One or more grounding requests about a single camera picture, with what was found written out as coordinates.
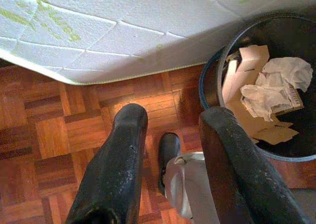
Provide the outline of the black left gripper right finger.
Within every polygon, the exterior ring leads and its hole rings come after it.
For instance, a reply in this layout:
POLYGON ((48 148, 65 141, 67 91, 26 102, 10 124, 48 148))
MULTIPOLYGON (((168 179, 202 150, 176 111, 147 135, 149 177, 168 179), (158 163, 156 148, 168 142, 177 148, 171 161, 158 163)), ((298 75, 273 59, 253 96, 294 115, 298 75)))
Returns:
POLYGON ((202 112, 199 134, 220 223, 306 223, 303 209, 278 171, 229 109, 211 107, 202 112))

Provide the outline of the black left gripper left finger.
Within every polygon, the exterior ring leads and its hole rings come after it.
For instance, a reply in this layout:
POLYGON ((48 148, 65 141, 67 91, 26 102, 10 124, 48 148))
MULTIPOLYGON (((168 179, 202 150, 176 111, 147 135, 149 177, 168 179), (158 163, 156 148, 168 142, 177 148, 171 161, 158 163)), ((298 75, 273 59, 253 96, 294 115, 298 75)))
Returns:
POLYGON ((138 222, 147 128, 142 106, 120 109, 108 138, 87 165, 67 224, 138 222))

